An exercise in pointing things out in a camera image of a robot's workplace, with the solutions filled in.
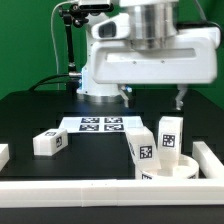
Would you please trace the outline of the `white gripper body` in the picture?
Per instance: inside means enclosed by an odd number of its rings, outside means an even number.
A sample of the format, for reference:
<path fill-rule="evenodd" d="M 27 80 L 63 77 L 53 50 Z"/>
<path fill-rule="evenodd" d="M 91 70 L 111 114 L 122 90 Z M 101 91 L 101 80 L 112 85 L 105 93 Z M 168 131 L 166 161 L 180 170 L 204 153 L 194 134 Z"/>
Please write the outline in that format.
<path fill-rule="evenodd" d="M 204 84 L 217 77 L 216 27 L 182 29 L 159 49 L 135 50 L 127 39 L 102 38 L 92 27 L 95 43 L 89 59 L 92 78 L 103 84 Z"/>

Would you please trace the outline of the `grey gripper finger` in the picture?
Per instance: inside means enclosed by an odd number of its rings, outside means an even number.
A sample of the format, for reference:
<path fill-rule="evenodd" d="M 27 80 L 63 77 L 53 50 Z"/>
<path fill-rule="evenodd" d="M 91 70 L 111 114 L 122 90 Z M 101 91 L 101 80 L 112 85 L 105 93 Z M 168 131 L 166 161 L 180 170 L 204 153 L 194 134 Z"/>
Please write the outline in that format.
<path fill-rule="evenodd" d="M 127 108 L 132 108 L 134 106 L 134 97 L 132 88 L 128 85 L 120 85 L 119 92 L 121 97 L 123 98 L 124 105 Z"/>
<path fill-rule="evenodd" d="M 177 86 L 178 89 L 178 94 L 175 98 L 175 102 L 176 102 L 176 109 L 177 110 L 181 110 L 184 103 L 183 103 L 183 98 L 186 95 L 187 91 L 188 91 L 188 86 L 186 84 L 179 84 Z"/>

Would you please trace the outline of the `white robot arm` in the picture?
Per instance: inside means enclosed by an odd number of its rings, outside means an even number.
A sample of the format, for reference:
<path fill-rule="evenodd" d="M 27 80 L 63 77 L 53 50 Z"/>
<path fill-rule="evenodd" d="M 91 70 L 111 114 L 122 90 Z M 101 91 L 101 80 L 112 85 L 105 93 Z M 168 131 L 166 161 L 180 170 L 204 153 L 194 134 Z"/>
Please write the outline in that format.
<path fill-rule="evenodd" d="M 133 84 L 175 84 L 176 108 L 190 84 L 217 77 L 221 29 L 176 23 L 179 0 L 81 0 L 88 8 L 87 62 L 80 94 L 97 102 L 123 98 Z"/>

